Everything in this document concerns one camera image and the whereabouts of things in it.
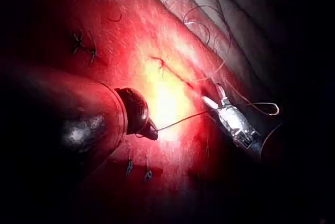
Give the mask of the right arm needle driver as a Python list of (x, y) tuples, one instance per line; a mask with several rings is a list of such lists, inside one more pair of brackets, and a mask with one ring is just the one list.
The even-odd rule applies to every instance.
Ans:
[(237, 145), (248, 148), (255, 141), (257, 131), (237, 107), (225, 106), (217, 112), (220, 122)]

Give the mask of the right arm needle driver jaw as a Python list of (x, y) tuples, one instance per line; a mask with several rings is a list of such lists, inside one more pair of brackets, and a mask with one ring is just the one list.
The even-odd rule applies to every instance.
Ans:
[(217, 92), (221, 100), (222, 105), (228, 105), (229, 104), (229, 99), (225, 93), (224, 88), (220, 84), (216, 84)]
[(202, 100), (208, 107), (213, 110), (217, 110), (219, 108), (218, 104), (207, 96), (202, 96)]

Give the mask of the left arm needle driver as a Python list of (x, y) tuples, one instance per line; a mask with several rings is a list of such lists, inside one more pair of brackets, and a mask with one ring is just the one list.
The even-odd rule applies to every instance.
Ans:
[(127, 134), (145, 134), (148, 130), (149, 109), (144, 97), (134, 88), (116, 88), (127, 113)]

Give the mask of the left arm needle driver jaw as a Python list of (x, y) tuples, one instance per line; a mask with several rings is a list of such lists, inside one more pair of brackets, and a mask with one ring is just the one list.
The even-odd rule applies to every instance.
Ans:
[(158, 129), (152, 121), (147, 123), (146, 137), (150, 140), (158, 139)]

